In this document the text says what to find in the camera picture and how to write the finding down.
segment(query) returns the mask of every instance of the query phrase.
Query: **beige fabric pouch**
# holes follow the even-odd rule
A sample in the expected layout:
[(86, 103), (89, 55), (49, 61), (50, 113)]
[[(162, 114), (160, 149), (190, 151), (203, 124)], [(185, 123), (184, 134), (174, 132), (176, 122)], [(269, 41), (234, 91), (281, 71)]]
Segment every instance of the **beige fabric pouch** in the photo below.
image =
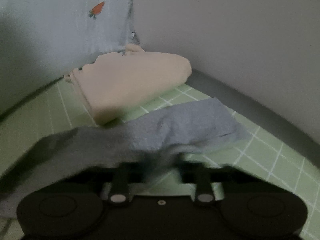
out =
[(74, 69), (71, 81), (97, 124), (103, 125), (167, 90), (186, 82), (190, 62), (179, 55), (145, 52), (128, 44), (125, 54), (101, 55), (93, 64)]

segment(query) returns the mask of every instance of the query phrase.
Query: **carrot print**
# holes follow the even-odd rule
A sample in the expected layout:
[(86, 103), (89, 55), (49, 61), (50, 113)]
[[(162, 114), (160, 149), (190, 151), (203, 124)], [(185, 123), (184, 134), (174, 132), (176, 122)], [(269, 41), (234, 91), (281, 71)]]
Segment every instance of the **carrot print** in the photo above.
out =
[(94, 19), (96, 19), (96, 15), (101, 13), (104, 4), (105, 4), (105, 2), (101, 2), (98, 5), (96, 5), (95, 7), (93, 7), (88, 16), (90, 18), (93, 17)]

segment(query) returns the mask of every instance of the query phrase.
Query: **orange carrot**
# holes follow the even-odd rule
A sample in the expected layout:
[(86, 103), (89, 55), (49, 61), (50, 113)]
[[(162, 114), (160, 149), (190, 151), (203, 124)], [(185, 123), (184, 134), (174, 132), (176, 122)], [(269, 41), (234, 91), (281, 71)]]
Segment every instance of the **orange carrot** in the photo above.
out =
[(93, 7), (88, 16), (90, 18), (93, 17), (94, 19), (96, 19), (96, 15), (101, 13), (104, 4), (105, 4), (105, 2), (101, 2), (98, 5), (96, 5), (95, 7)]

